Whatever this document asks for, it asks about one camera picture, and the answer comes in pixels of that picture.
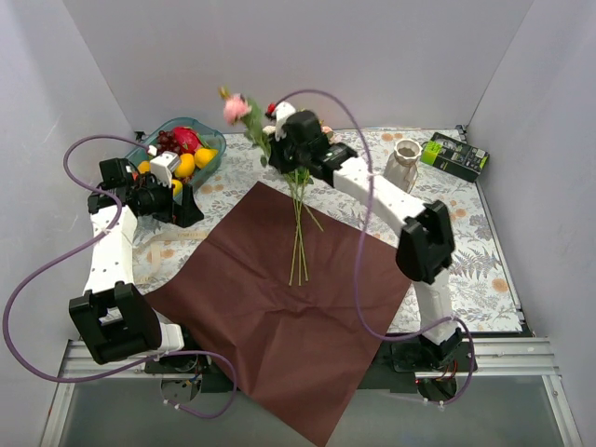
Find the artificial pink flower bouquet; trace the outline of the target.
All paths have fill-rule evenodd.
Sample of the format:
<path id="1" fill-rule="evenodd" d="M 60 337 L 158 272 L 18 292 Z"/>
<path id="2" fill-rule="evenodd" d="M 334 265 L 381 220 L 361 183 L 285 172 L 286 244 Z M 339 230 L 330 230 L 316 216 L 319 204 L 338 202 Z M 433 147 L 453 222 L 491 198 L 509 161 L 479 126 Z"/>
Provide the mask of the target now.
<path id="1" fill-rule="evenodd" d="M 275 137 L 275 135 L 267 136 L 263 132 L 263 127 L 274 125 L 273 121 L 265 117 L 267 108 L 262 110 L 254 99 L 240 93 L 233 94 L 225 87 L 218 88 L 218 92 L 224 102 L 223 117 L 227 124 L 232 126 L 242 124 L 245 128 L 246 139 L 263 152 L 261 164 L 269 166 L 269 138 Z M 301 286 L 309 280 L 302 216 L 304 213 L 313 214 L 310 208 L 304 204 L 306 186 L 313 182 L 313 178 L 305 168 L 298 168 L 287 174 L 280 173 L 280 175 L 289 187 L 295 220 L 289 283 Z"/>

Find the dark red wrapping paper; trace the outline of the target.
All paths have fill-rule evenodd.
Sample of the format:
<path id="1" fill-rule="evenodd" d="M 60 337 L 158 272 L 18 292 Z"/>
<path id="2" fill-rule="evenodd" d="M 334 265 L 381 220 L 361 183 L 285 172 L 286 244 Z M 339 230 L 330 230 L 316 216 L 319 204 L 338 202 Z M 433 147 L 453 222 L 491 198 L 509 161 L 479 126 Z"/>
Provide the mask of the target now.
<path id="1" fill-rule="evenodd" d="M 263 183 L 148 293 L 239 388 L 317 446 L 327 443 L 410 281 L 393 247 L 314 212 L 302 224 L 308 281 L 289 282 L 291 199 Z"/>

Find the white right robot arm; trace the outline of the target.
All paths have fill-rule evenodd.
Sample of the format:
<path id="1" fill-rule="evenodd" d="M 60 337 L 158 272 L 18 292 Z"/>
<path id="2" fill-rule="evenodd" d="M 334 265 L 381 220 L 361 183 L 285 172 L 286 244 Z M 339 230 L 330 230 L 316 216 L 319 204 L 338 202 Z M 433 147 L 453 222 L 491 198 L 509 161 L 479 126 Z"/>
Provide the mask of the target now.
<path id="1" fill-rule="evenodd" d="M 264 131 L 270 166 L 281 173 L 307 169 L 365 205 L 396 234 L 396 264 L 413 283 L 418 303 L 422 361 L 432 370 L 446 368 L 462 342 L 448 285 L 454 235 L 446 205 L 439 200 L 425 203 L 372 173 L 372 160 L 341 142 L 330 142 L 309 110 L 297 111 L 281 102 L 270 105 L 265 115 L 274 123 Z"/>

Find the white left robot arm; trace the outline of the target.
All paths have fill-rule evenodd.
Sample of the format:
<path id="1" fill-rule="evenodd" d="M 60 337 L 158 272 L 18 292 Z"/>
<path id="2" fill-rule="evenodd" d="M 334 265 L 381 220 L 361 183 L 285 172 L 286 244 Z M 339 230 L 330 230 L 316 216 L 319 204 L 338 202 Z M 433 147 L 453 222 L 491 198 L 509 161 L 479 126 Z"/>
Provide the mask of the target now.
<path id="1" fill-rule="evenodd" d="M 102 182 L 88 197 L 93 234 L 91 268 L 82 296 L 69 303 L 70 317 L 99 364 L 133 355 L 163 355 L 180 373 L 197 364 L 196 347 L 183 339 L 181 327 L 159 320 L 134 283 L 132 245 L 141 216 L 187 228 L 204 215 L 193 188 L 174 192 L 172 173 L 181 159 L 165 152 L 140 172 L 125 158 L 100 164 Z"/>

